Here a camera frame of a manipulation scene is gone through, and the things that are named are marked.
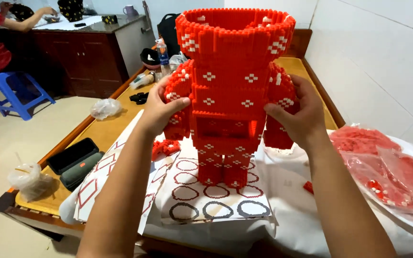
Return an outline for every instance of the brick model's arm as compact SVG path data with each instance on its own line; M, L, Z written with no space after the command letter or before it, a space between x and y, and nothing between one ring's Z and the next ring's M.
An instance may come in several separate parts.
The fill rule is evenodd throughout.
M180 64L176 71L171 75L164 93L166 103L179 98L189 97L193 81L192 62L193 60L188 60L184 64ZM168 125L163 130L166 139L182 140L183 137L189 137L190 112L191 106L188 106L170 117Z
M269 68L270 78L267 94L269 103L275 103L288 113L296 114L300 106L290 76L274 62L270 63ZM272 148L290 149L293 144L284 127L271 116L267 116L266 130L263 137L264 144Z

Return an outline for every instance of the brick model's leg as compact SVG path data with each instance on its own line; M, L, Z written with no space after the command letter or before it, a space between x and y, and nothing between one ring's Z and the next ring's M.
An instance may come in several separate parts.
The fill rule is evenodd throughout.
M236 151L224 157L224 183L230 188L240 189L248 182L248 165L251 155Z
M199 174L198 180L203 185L216 185L221 182L223 159L211 150L198 150Z

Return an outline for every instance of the black backpack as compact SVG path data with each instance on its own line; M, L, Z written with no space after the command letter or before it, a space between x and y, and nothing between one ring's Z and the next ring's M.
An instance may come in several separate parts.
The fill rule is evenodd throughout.
M170 58L173 55L179 53L178 39L176 37L176 28L175 28L175 19L179 14L169 13L166 14L160 23L157 25L157 30L159 35L162 36L163 41L167 45L168 57Z

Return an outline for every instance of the blue plastic stool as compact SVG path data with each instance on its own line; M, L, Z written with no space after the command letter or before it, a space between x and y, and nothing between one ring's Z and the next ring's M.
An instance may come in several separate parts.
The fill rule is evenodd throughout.
M31 75L27 73L23 73L25 77L31 81L31 83L37 88L37 90L41 93L41 96L35 97L34 100L30 101L27 104L22 104L19 100L19 97L32 97L33 94L26 89L26 86L22 84L22 82L16 76L16 72L7 72L7 73L0 73L0 90L6 97L5 100L0 101L0 112L3 114L3 117L7 115L6 111L14 111L17 112L20 117L28 121L32 118L32 116L28 113L28 109L32 108L34 105L42 102L43 100L48 100L52 104L55 104L55 101L44 91L41 86L34 80ZM14 90L16 93L13 92L11 87L7 84L7 79L11 78L14 82ZM4 107L3 105L6 103L10 103L10 107Z

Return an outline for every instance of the purple mug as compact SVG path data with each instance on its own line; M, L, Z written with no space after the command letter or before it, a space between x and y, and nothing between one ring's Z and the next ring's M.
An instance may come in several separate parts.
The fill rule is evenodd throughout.
M133 16L137 16L138 12L135 10L135 8L133 7L133 5L126 5L123 9L123 14L126 14L127 17L133 17Z

